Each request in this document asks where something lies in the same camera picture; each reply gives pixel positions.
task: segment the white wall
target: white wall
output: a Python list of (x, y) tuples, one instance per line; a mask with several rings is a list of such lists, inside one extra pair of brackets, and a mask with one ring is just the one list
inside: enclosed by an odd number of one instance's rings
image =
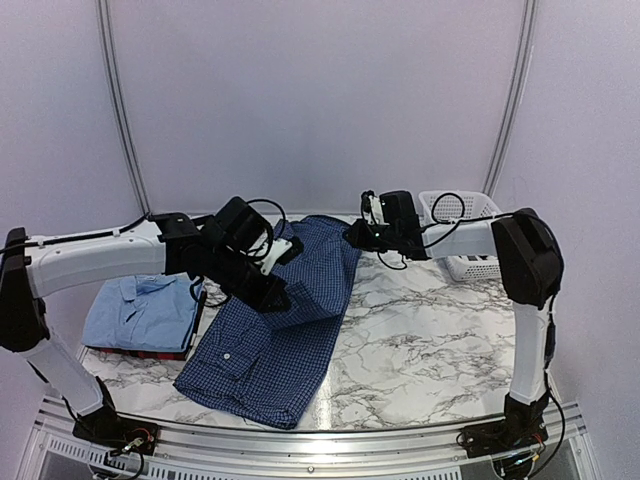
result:
[(481, 189), (523, 1), (112, 2), (153, 208)]
[(553, 373), (577, 397), (605, 478), (640, 470), (640, 3), (545, 0), (505, 170), (567, 263)]
[[(0, 2), (0, 236), (64, 234), (139, 215), (109, 103), (93, 2)], [(97, 287), (47, 299), (75, 349)], [(0, 349), (0, 472), (12, 479), (40, 403), (26, 362)]]

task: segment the marble table top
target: marble table top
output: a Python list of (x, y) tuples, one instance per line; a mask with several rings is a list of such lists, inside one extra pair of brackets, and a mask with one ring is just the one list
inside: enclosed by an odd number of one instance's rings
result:
[[(385, 261), (399, 264), (395, 253)], [(425, 425), (502, 411), (515, 325), (500, 282), (456, 283), (439, 262), (393, 271), (363, 253), (333, 358), (298, 430)], [(220, 298), (215, 285), (206, 284)], [(206, 309), (198, 341), (214, 321)], [(120, 411), (200, 425), (268, 429), (178, 393), (184, 362), (86, 351)]]

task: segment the blue fabric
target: blue fabric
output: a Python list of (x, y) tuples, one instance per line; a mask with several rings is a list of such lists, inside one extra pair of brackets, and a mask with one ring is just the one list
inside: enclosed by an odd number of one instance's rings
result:
[(197, 313), (190, 285), (186, 277), (164, 275), (108, 280), (89, 311), (82, 343), (99, 348), (184, 352)]
[(347, 228), (321, 216), (287, 224), (283, 236), (304, 244), (301, 255), (274, 269), (288, 283), (291, 314), (259, 314), (231, 300), (176, 379), (178, 391), (210, 408), (294, 428), (327, 372), (349, 304), (360, 251), (343, 240)]

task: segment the vertical metal pole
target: vertical metal pole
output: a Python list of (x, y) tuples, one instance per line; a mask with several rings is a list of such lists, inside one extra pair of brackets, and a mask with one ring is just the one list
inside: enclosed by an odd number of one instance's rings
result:
[(133, 143), (133, 137), (131, 136), (129, 120), (127, 119), (124, 98), (122, 96), (122, 86), (120, 84), (120, 75), (118, 73), (115, 44), (113, 41), (113, 31), (111, 27), (109, 1), (96, 0), (96, 6), (98, 8), (100, 43), (102, 45), (102, 53), (104, 55), (107, 83), (109, 85), (109, 92), (111, 93), (111, 102), (113, 104), (116, 125), (118, 127), (120, 141), (122, 142), (122, 149), (124, 151), (131, 185), (140, 210), (146, 215), (151, 212), (151, 207), (149, 205), (149, 198), (142, 179), (140, 164), (138, 163), (138, 157), (136, 156), (136, 149)]
[(513, 68), (513, 76), (511, 77), (511, 86), (509, 87), (509, 97), (502, 117), (502, 124), (500, 125), (496, 145), (491, 157), (489, 172), (487, 173), (484, 187), (482, 188), (482, 191), (490, 197), (493, 196), (498, 185), (500, 172), (504, 166), (507, 149), (509, 148), (509, 140), (511, 138), (511, 131), (515, 122), (516, 112), (520, 105), (527, 81), (527, 73), (533, 49), (533, 34), (537, 13), (538, 0), (526, 0), (522, 16), (522, 26), (520, 29), (520, 40), (518, 41), (516, 62)]

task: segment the white laundry basket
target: white laundry basket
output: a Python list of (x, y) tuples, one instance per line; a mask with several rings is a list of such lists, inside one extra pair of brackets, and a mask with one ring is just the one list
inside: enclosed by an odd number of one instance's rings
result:
[[(464, 201), (464, 218), (477, 218), (502, 213), (488, 196), (479, 192), (460, 192), (451, 190), (437, 190), (421, 192), (418, 195), (424, 209), (424, 219), (428, 224), (434, 223), (431, 218), (431, 209), (436, 199), (443, 193), (452, 192), (460, 195)], [(462, 207), (460, 200), (453, 196), (444, 197), (438, 202), (434, 214), (439, 220), (460, 218)], [(451, 277), (457, 282), (480, 280), (487, 278), (500, 278), (500, 264), (498, 259), (492, 256), (469, 255), (446, 257), (445, 263)]]

